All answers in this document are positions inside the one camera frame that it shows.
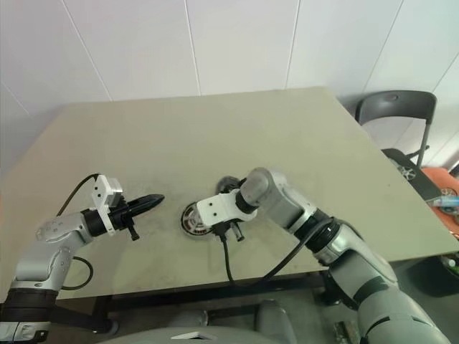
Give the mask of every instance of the floor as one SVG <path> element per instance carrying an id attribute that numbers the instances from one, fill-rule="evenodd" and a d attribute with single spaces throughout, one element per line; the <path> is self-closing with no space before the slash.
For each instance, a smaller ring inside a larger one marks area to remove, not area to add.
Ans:
<path id="1" fill-rule="evenodd" d="M 401 289 L 415 299 L 437 326 L 449 337 L 451 343 L 459 343 L 459 327 L 456 325 L 459 310 L 459 294 L 447 297 L 429 297 L 419 291 L 408 277 L 408 267 L 413 263 L 400 264 L 396 273 L 399 277 Z M 120 323 L 120 329 L 116 337 L 135 333 L 142 330 L 150 330 L 166 326 L 171 319 L 182 310 L 214 310 L 227 307 L 239 307 L 252 305 L 261 300 L 275 299 L 286 310 L 292 322 L 298 343 L 337 343 L 333 331 L 333 324 L 342 320 L 356 321 L 356 313 L 343 305 L 332 307 L 323 306 L 318 298 L 320 289 L 314 290 L 288 290 L 270 292 L 266 294 L 235 297 L 223 300 L 195 302 L 180 306 L 161 306 L 155 308 L 143 308 L 119 313 L 111 313 L 110 317 Z M 92 307 L 91 299 L 82 302 L 71 302 L 68 307 L 81 311 L 89 311 Z M 210 325 L 232 326 L 237 328 L 253 329 L 253 315 L 243 315 L 215 319 Z M 53 325 L 47 343 L 49 344 L 76 344 L 76 343 L 100 343 L 111 339 L 113 336 L 97 335 L 86 330 L 68 328 Z"/>

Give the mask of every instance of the chair backrest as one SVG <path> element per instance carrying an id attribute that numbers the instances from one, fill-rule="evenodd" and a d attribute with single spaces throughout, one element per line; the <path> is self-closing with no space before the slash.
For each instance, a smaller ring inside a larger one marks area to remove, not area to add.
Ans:
<path id="1" fill-rule="evenodd" d="M 430 92 L 384 91 L 362 99 L 357 105 L 356 121 L 360 125 L 384 117 L 411 117 L 432 123 L 437 98 Z"/>

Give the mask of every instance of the seat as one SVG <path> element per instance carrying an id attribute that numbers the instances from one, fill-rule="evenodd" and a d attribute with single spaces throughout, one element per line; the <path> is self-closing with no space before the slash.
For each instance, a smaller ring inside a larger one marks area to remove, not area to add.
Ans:
<path id="1" fill-rule="evenodd" d="M 355 113 L 355 119 L 360 125 L 371 120 L 388 117 L 409 117 L 425 120 L 425 129 L 419 150 L 407 155 L 395 148 L 383 149 L 382 152 L 426 201 L 441 196 L 441 190 L 420 169 L 424 153 L 429 148 L 427 138 L 436 102 L 437 98 L 430 92 L 384 91 L 362 99 L 357 105 Z M 415 156 L 417 156 L 416 164 L 410 160 Z"/>

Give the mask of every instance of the chair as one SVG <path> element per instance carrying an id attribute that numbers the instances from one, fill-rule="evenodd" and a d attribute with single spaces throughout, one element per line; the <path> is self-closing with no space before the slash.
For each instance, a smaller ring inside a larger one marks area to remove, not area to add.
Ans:
<path id="1" fill-rule="evenodd" d="M 429 148 L 427 137 L 436 102 L 437 98 L 429 92 L 406 90 L 378 92 L 362 99 L 357 105 L 355 114 L 355 119 L 360 125 L 377 118 L 387 117 L 409 117 L 425 120 L 425 129 L 419 150 L 407 155 L 395 148 L 383 149 L 382 152 L 426 201 L 441 196 L 440 189 L 420 169 L 424 153 Z M 410 160 L 415 156 L 418 156 L 416 165 Z"/>

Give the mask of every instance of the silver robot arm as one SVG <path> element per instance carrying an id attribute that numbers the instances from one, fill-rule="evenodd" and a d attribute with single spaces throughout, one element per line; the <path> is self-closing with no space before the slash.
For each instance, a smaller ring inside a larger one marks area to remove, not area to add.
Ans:
<path id="1" fill-rule="evenodd" d="M 292 189 L 283 174 L 256 168 L 239 189 L 197 203 L 205 226 L 249 221 L 259 207 L 299 240 L 308 237 L 306 247 L 328 267 L 341 299 L 358 310 L 361 343 L 450 343 L 424 310 L 399 290 L 390 265 L 350 225 L 329 217 Z M 326 225 L 318 228 L 320 223 Z"/>
<path id="2" fill-rule="evenodd" d="M 16 275 L 0 315 L 0 343 L 39 343 L 47 338 L 49 319 L 75 252 L 104 233 L 128 228 L 138 239 L 133 217 L 161 203 L 163 195 L 126 202 L 114 178 L 99 175 L 93 188 L 94 209 L 58 216 L 43 224 L 36 241 L 16 266 Z"/>

